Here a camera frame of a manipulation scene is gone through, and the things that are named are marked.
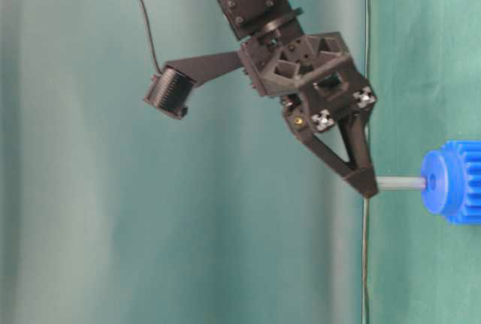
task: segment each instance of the wire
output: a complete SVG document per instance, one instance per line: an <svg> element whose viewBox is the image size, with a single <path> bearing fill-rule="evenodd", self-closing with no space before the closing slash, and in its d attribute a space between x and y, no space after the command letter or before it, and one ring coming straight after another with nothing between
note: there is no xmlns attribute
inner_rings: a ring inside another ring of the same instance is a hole
<svg viewBox="0 0 481 324"><path fill-rule="evenodd" d="M153 44L152 29L150 28L149 15L147 13L147 9L145 8L145 2L144 0L138 0L138 1L139 1L139 4L141 5L142 14L144 16L145 31L147 32L147 40L149 41L149 48L150 48L150 54L152 56L153 65L156 68L157 72L161 74L162 70L160 69L159 62L157 61L156 48Z"/></svg>

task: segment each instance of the teal backdrop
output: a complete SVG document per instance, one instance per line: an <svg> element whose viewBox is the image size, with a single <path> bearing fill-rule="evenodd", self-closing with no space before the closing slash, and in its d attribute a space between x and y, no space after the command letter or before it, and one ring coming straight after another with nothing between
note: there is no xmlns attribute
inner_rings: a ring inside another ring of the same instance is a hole
<svg viewBox="0 0 481 324"><path fill-rule="evenodd" d="M371 0L371 121L378 174L417 175L446 140L481 139L481 1ZM370 206L372 324L474 323L481 317L481 227L451 226L418 192Z"/></svg>
<svg viewBox="0 0 481 324"><path fill-rule="evenodd" d="M363 69L365 0L290 1ZM238 47L216 0L146 3L161 61ZM171 120L136 0L0 5L0 322L361 321L362 199L276 100L239 71Z"/></svg>

